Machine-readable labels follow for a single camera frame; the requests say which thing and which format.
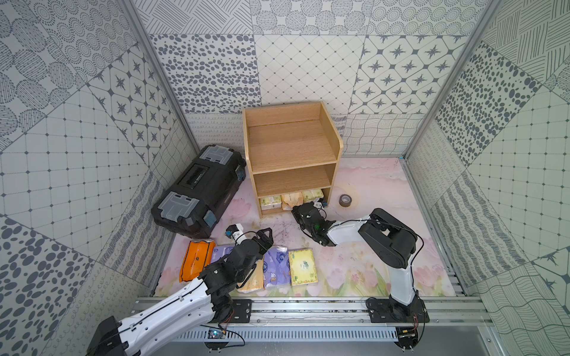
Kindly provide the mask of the yellow tissue pack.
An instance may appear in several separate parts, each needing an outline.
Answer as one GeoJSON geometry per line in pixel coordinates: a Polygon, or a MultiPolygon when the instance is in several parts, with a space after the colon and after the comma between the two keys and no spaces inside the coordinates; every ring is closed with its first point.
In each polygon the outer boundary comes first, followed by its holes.
{"type": "Polygon", "coordinates": [[[296,206],[301,206],[304,203],[304,196],[301,192],[281,195],[281,208],[284,211],[292,211],[296,206]]]}

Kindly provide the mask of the yellow-orange tissue pack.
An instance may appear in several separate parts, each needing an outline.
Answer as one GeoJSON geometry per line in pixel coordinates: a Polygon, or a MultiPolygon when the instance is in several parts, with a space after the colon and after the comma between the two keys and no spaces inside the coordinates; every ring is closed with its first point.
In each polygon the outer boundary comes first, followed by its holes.
{"type": "Polygon", "coordinates": [[[257,292],[264,288],[264,261],[259,260],[251,276],[246,283],[237,291],[242,294],[257,292]]]}

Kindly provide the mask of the small purple tissue pack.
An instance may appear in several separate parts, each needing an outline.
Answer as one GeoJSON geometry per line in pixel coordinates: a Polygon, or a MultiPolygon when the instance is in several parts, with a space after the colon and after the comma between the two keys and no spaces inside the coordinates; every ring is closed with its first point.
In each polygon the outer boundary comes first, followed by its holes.
{"type": "Polygon", "coordinates": [[[291,284],[287,247],[275,246],[267,251],[264,255],[263,273],[265,289],[291,284]]]}

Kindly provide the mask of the orange tissue pack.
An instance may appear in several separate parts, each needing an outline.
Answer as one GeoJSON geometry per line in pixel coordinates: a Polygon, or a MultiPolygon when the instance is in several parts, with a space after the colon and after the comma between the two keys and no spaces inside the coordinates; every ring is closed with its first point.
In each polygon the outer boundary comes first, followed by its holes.
{"type": "Polygon", "coordinates": [[[179,281],[190,282],[198,277],[211,263],[215,247],[216,243],[212,240],[191,241],[180,268],[179,281]]]}

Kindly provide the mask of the green tissue pack shelf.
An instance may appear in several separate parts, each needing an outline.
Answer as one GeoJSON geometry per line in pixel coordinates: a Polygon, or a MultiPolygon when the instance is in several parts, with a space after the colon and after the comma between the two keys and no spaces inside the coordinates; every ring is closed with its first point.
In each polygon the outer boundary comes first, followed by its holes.
{"type": "Polygon", "coordinates": [[[301,286],[318,282],[316,261],[312,249],[288,251],[289,270],[293,286],[301,286]]]}

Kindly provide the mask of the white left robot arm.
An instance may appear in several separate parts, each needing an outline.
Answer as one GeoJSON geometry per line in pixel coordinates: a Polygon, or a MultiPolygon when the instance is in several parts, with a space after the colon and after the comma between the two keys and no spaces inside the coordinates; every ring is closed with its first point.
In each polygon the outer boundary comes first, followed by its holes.
{"type": "Polygon", "coordinates": [[[235,242],[222,256],[178,292],[131,317],[111,316],[96,328],[87,355],[151,355],[182,333],[205,323],[231,319],[230,293],[242,287],[256,263],[273,247],[273,230],[248,237],[240,224],[227,229],[235,242]]]}

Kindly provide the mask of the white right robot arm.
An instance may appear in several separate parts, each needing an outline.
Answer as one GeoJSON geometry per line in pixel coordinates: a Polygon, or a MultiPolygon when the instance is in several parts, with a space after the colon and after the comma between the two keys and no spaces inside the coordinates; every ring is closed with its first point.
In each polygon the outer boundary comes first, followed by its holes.
{"type": "Polygon", "coordinates": [[[376,208],[360,219],[326,220],[314,203],[292,208],[301,231],[321,246],[365,242],[389,267],[390,299],[408,307],[417,298],[411,264],[417,251],[418,234],[386,210],[376,208]]]}

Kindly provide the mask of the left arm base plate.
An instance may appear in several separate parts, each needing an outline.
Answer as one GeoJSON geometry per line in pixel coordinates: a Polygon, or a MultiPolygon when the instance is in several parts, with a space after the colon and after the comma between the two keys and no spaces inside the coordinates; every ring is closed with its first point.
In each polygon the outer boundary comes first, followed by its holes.
{"type": "Polygon", "coordinates": [[[219,324],[246,324],[251,320],[252,300],[236,299],[231,302],[229,307],[220,316],[219,324]]]}

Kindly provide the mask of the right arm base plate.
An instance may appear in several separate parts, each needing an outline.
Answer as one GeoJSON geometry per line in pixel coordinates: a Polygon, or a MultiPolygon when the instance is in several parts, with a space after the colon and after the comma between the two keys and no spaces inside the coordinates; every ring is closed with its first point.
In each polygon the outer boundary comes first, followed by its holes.
{"type": "Polygon", "coordinates": [[[371,323],[428,323],[430,317],[424,301],[415,296],[409,305],[388,299],[368,298],[365,301],[371,323]]]}

